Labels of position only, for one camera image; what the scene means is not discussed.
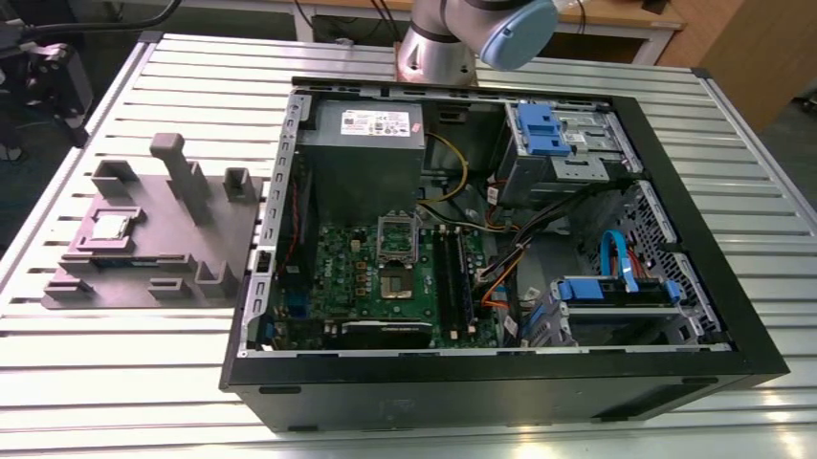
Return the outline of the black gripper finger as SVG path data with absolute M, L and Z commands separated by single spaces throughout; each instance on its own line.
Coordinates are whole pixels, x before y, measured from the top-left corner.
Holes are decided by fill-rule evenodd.
M 89 132 L 85 128 L 85 115 L 67 113 L 62 118 L 66 135 L 74 146 L 85 146 L 89 141 Z

